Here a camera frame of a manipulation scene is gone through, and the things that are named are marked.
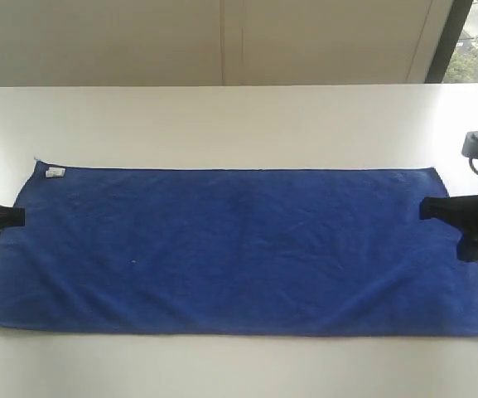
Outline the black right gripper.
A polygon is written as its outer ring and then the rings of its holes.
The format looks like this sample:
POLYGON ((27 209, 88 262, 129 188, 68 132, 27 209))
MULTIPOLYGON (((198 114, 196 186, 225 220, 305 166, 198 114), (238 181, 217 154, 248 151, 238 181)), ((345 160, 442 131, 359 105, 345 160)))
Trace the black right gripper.
POLYGON ((436 219, 462 232, 456 246, 461 261, 478 261, 478 195, 458 197, 425 197, 419 204, 419 219, 436 219))

